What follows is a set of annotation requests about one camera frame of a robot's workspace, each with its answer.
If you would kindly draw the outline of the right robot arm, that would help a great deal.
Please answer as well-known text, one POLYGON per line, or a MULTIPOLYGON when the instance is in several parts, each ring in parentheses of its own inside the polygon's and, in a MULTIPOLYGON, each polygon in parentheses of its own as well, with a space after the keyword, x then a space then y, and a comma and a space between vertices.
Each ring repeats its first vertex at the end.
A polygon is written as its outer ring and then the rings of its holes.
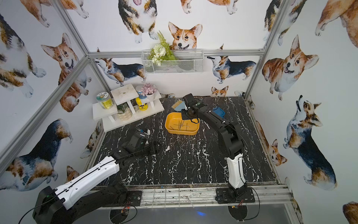
POLYGON ((183 120, 203 120, 217 132, 219 149, 226 158, 229 171, 228 194, 231 200, 238 199, 247 191, 243 172, 244 148, 247 144, 241 136, 239 124, 219 116, 191 93, 183 99, 186 105, 186 109, 181 110, 183 120))

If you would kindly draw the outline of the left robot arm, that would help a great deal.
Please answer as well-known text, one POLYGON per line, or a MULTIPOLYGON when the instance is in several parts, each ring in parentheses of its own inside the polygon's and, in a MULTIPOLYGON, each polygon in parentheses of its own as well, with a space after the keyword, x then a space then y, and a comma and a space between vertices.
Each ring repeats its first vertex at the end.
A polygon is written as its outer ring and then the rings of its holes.
POLYGON ((157 141, 149 141, 148 134, 135 133, 130 141, 123 143, 118 150, 80 176, 55 189, 44 188, 38 195, 35 207, 30 209, 34 221, 37 224, 72 224, 105 205, 128 206, 131 197, 121 183, 95 193, 89 191, 137 160, 157 154, 159 147, 157 141))

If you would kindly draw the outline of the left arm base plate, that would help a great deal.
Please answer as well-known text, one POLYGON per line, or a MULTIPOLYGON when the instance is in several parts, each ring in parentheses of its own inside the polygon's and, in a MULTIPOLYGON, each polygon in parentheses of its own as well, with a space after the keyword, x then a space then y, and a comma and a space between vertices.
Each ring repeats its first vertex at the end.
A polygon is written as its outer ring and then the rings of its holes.
POLYGON ((121 207, 125 205, 134 205, 140 206, 141 198, 142 198, 143 191, 140 190, 130 190, 126 193, 122 192, 119 196, 115 199, 114 202, 104 205, 104 208, 109 207, 121 207))

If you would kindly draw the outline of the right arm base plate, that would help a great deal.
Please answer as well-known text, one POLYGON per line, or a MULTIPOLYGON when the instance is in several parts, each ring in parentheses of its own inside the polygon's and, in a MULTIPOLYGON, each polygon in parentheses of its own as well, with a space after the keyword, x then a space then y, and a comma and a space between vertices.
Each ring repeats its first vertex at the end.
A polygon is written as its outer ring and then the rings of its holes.
POLYGON ((217 188, 215 193, 215 200, 218 204, 240 204, 255 202, 255 194, 251 188, 245 188, 239 193, 230 188, 217 188))

